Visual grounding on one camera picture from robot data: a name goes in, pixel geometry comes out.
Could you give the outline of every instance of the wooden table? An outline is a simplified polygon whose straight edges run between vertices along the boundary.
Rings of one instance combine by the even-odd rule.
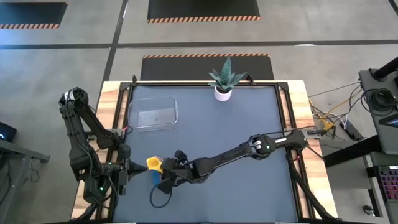
[[[176,82],[176,81],[137,81],[137,83],[154,83],[154,82]],[[181,82],[209,82],[209,81],[181,81]],[[284,117],[286,122],[286,127],[292,127],[291,120],[289,119],[289,110],[287,100],[291,101],[292,111],[295,118],[295,124],[297,128],[302,128],[305,126],[314,125],[312,112],[310,109],[310,104],[308,102],[307,91],[305,89],[304,81],[302,80],[286,80],[286,81],[269,81],[269,80],[261,80],[256,81],[256,83],[261,82],[287,82],[289,86],[289,92],[283,91],[280,89],[280,96],[282,98],[282,106],[284,108]],[[96,115],[98,119],[101,121],[103,126],[106,129],[111,129],[113,126],[114,115],[116,111],[116,102],[119,96],[119,87],[121,82],[120,81],[108,81],[103,83],[103,87],[101,90],[101,94],[99,97],[98,107],[96,110]],[[119,122],[118,128],[122,128],[121,125],[123,123],[124,118],[124,111],[126,108],[127,102],[127,93],[122,98],[122,106],[119,114]],[[308,140],[312,149],[317,151],[320,155],[322,154],[319,141],[314,139]],[[99,158],[101,162],[105,162],[106,159],[106,150],[98,152]],[[326,210],[337,217],[335,202],[333,200],[333,196],[330,189],[330,184],[328,180],[328,175],[326,173],[326,168],[324,162],[317,157],[312,151],[304,150],[303,154],[303,161],[305,164],[305,171],[307,173],[308,184],[316,196],[318,201],[326,208]],[[295,163],[297,170],[299,171],[300,167],[298,162]],[[83,200],[83,186],[84,183],[80,182],[78,191],[76,194],[75,204],[73,206],[72,218],[76,218],[80,216],[88,206],[88,204]],[[307,200],[304,196],[304,193],[301,191],[300,187],[298,187],[298,192],[300,195],[300,203],[303,210],[303,217],[309,217],[308,207],[307,207]],[[103,215],[106,217],[107,209],[103,209]]]

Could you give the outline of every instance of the white pot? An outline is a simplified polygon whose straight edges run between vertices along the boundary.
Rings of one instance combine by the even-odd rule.
[[[217,87],[214,87],[214,96],[216,97],[217,100],[226,101],[231,97],[231,94],[232,90],[230,90],[227,93],[220,93],[219,91],[217,91]]]

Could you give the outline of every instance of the yellow cable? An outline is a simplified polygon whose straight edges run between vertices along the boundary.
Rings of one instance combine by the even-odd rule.
[[[360,89],[358,92],[356,92],[353,96],[351,96],[350,98],[348,98],[347,100],[341,102],[340,104],[338,104],[337,106],[333,107],[332,109],[330,109],[328,112],[326,112],[326,114],[322,117],[322,118],[326,118],[329,113],[331,113],[333,110],[337,109],[338,107],[340,107],[341,105],[347,103],[350,99],[354,98],[354,96],[358,95],[360,92],[362,91],[362,89]]]
[[[330,123],[330,122],[328,122],[328,121],[325,120],[325,118],[329,115],[329,113],[331,113],[333,110],[339,108],[341,105],[347,103],[350,99],[354,98],[354,97],[355,97],[356,95],[358,95],[361,91],[362,91],[362,90],[359,90],[358,92],[356,92],[353,96],[351,96],[351,97],[348,98],[347,100],[345,100],[345,101],[339,103],[337,106],[335,106],[335,107],[333,107],[332,109],[330,109],[328,112],[325,113],[324,116],[321,116],[321,115],[319,115],[319,113],[317,113],[318,117],[320,118],[320,120],[321,120],[321,121],[323,122],[323,124],[324,124],[324,128],[323,128],[324,130],[329,131],[329,130],[333,127],[332,123]],[[309,100],[311,106],[314,106],[313,103],[312,103],[312,101],[311,101],[311,99],[308,99],[308,100]]]
[[[308,100],[309,100],[309,102],[310,102],[311,106],[313,106],[313,107],[314,107],[314,105],[313,105],[313,103],[312,103],[311,99],[308,99]],[[326,123],[326,122],[327,122],[327,121],[326,121],[324,118],[322,118],[322,117],[319,115],[319,113],[317,113],[317,115],[318,115],[318,117],[320,118],[320,120],[321,120],[321,121],[323,121],[324,123]]]

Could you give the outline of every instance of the concrete floor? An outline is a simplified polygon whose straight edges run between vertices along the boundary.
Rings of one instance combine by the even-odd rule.
[[[0,30],[0,44],[109,44],[121,3],[70,0],[58,30]],[[258,0],[261,21],[181,24],[147,24],[147,3],[130,0],[120,43],[398,39],[398,16],[387,0]],[[398,45],[118,49],[110,80],[139,77],[142,56],[147,54],[235,52],[269,53],[275,79],[304,80],[312,95],[355,82],[359,70],[378,68],[396,57]],[[0,95],[4,96],[0,121],[18,129],[17,144],[51,154],[48,164],[37,165],[40,181],[25,184],[13,223],[70,218],[77,182],[69,166],[70,145],[57,101],[61,93],[79,86],[95,107],[108,54],[109,49],[0,50]],[[326,111],[347,99],[353,88],[312,100]],[[343,107],[336,113],[346,110]],[[349,120],[364,136],[374,135],[370,115],[360,106],[352,110]],[[358,211],[368,202],[366,192],[337,187],[333,179],[330,182],[341,218],[374,221]]]

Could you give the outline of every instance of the yellow object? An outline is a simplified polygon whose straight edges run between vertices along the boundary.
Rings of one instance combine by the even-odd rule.
[[[350,99],[354,98],[354,96],[358,95],[360,92],[362,91],[362,89],[360,89],[359,91],[357,91],[352,97],[348,98],[347,100],[339,103],[337,106],[333,107],[332,109],[330,109],[328,112],[325,113],[324,116],[321,116],[317,113],[318,117],[320,118],[320,120],[323,122],[323,130],[325,131],[329,131],[331,128],[334,127],[332,122],[329,122],[327,120],[325,120],[325,118],[327,118],[327,116],[329,115],[329,113],[331,113],[333,110],[339,108],[341,105],[349,102]],[[310,99],[308,99],[310,101],[311,106],[314,106],[312,101]]]
[[[156,170],[157,172],[163,173],[162,165],[163,160],[157,156],[151,157],[147,159],[147,167],[149,170]]]

